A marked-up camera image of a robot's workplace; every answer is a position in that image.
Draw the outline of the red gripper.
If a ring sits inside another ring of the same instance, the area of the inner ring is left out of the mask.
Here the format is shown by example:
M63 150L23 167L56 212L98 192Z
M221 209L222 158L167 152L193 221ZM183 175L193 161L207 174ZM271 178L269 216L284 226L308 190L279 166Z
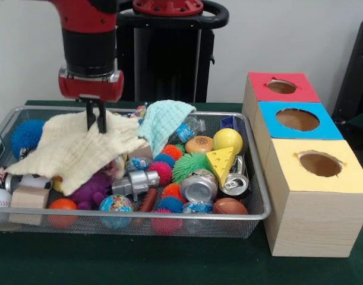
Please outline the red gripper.
M104 102L117 102L124 89L124 73L116 70L107 77L78 77L68 72L66 67L60 67L58 73L59 89L68 99L91 98L98 99L99 116L97 125L100 133L107 133L106 108ZM93 101L86 102L87 129L95 123Z

